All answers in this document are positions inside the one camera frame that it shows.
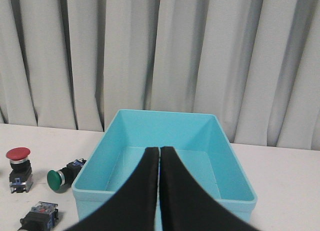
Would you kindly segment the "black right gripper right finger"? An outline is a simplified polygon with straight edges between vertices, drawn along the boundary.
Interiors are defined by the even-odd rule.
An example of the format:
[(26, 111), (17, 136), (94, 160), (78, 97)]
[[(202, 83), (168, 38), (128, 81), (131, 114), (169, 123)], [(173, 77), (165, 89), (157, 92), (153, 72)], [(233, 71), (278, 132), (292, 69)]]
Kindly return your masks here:
[(215, 201), (172, 146), (160, 149), (159, 204), (164, 231), (254, 231)]

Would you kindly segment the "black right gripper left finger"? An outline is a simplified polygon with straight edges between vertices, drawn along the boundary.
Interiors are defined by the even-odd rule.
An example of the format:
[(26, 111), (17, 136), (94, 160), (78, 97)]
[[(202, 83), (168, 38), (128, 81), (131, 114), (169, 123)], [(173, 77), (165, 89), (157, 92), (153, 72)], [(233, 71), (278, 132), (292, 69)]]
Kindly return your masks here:
[(153, 231), (159, 175), (158, 147), (147, 147), (132, 174), (101, 207), (69, 231)]

